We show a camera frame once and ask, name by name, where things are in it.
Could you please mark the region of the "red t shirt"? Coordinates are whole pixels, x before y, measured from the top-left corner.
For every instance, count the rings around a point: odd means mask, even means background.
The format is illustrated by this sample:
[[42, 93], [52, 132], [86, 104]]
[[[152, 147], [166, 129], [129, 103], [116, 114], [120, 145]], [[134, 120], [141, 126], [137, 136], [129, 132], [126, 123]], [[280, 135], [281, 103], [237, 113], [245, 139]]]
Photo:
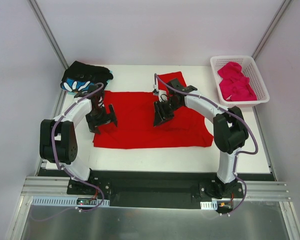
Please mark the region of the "red t shirt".
[[100, 126], [100, 133], [93, 139], [96, 148], [206, 148], [213, 143], [205, 118], [192, 109], [181, 107], [174, 112], [173, 119], [154, 126], [154, 102], [158, 97], [153, 93], [109, 90], [104, 93], [104, 103], [113, 105], [117, 125]]

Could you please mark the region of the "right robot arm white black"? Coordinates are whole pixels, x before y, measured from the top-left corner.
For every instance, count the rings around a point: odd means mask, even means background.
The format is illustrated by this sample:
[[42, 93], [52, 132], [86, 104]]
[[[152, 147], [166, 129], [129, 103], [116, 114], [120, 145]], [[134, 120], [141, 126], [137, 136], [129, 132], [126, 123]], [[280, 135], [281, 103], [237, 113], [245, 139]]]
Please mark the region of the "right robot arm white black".
[[156, 75], [152, 93], [158, 100], [153, 104], [153, 125], [160, 126], [172, 120], [174, 112], [182, 107], [194, 110], [209, 120], [213, 124], [213, 140], [220, 155], [216, 178], [205, 186], [204, 193], [216, 199], [227, 197], [238, 182], [234, 174], [236, 155], [249, 137], [242, 111], [236, 106], [226, 109], [203, 96], [196, 87], [181, 85], [176, 78], [166, 83], [167, 91], [159, 89], [160, 82]]

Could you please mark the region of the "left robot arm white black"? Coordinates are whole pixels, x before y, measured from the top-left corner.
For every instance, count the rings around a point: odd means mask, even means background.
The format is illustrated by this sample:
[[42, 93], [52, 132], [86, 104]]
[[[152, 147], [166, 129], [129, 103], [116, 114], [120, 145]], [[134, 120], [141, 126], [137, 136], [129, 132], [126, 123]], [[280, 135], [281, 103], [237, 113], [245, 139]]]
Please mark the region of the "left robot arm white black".
[[89, 195], [95, 191], [96, 183], [90, 179], [91, 169], [80, 159], [76, 127], [85, 120], [88, 130], [99, 134], [100, 126], [113, 123], [118, 125], [114, 106], [104, 104], [104, 84], [97, 83], [87, 91], [74, 96], [70, 106], [53, 119], [44, 119], [40, 123], [39, 155], [42, 159], [55, 163], [71, 179], [78, 181], [78, 188]]

